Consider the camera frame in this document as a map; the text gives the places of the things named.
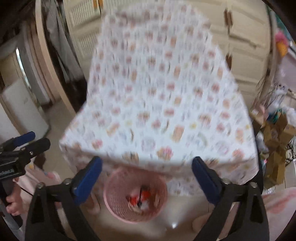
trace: pink basket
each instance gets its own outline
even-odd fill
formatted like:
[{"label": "pink basket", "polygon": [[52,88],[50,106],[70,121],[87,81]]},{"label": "pink basket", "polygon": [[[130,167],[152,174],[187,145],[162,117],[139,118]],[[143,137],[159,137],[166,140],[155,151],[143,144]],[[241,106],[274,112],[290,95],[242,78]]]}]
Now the pink basket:
[{"label": "pink basket", "polygon": [[[126,199],[133,190],[145,185],[156,190],[159,197],[157,207],[142,214],[132,211]],[[109,177],[104,187],[104,201],[108,210],[126,223],[149,221],[156,217],[167,201],[168,190],[165,181],[156,173],[122,167]]]}]

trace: blue gripper pad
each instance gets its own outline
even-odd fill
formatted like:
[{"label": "blue gripper pad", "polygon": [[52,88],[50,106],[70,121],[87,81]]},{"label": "blue gripper pad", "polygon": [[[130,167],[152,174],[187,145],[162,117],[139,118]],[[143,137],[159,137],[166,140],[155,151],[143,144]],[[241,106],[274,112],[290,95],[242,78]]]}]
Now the blue gripper pad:
[{"label": "blue gripper pad", "polygon": [[80,170],[72,180],[72,194],[77,206],[84,203],[102,171],[102,160],[98,156],[92,158],[86,168]]},{"label": "blue gripper pad", "polygon": [[216,205],[221,197],[221,179],[216,172],[207,167],[198,156],[192,160],[192,172],[209,203]]},{"label": "blue gripper pad", "polygon": [[13,144],[15,147],[22,146],[30,141],[33,141],[35,137],[35,133],[33,131],[30,131],[22,136],[14,138]]}]

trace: floral print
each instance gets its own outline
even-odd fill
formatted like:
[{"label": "floral print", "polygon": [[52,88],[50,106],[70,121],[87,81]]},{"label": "floral print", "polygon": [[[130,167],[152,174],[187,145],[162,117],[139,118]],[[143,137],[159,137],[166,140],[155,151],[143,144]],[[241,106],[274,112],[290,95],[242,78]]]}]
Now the floral print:
[{"label": "floral print", "polygon": [[93,155],[103,159],[96,190],[117,167],[132,165],[161,173],[170,194],[194,195],[196,156],[235,183],[255,175],[248,112],[208,27],[179,1],[106,14],[87,101],[60,141],[73,170]]}]

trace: screw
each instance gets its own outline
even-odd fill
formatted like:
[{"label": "screw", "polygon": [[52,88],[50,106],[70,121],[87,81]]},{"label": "screw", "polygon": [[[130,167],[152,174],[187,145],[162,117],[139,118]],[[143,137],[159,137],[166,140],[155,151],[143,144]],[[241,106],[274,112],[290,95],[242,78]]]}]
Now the screw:
[{"label": "screw", "polygon": [[251,182],[250,185],[251,185],[252,188],[258,187],[257,183],[254,183],[254,182]]},{"label": "screw", "polygon": [[71,179],[71,178],[66,178],[66,179],[63,181],[63,183],[64,183],[65,185],[69,185],[71,182],[72,182],[72,179]]},{"label": "screw", "polygon": [[226,185],[231,184],[231,181],[227,178],[223,178],[222,182],[224,182]]},{"label": "screw", "polygon": [[38,187],[39,189],[41,189],[41,188],[44,187],[44,185],[45,185],[44,183],[38,183],[38,184],[37,184],[37,187]]}]

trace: black handle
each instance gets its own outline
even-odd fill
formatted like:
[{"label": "black handle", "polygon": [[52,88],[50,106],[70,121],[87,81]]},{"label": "black handle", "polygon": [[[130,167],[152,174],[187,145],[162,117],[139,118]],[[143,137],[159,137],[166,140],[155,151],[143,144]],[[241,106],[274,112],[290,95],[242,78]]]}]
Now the black handle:
[{"label": "black handle", "polygon": [[0,198],[3,204],[5,205],[5,210],[2,210],[5,221],[8,222],[8,226],[11,229],[17,230],[22,226],[21,216],[20,215],[12,216],[6,211],[6,207],[10,204],[6,201],[6,197],[12,193],[13,187],[14,187],[14,182],[12,181],[12,179],[0,182]]}]

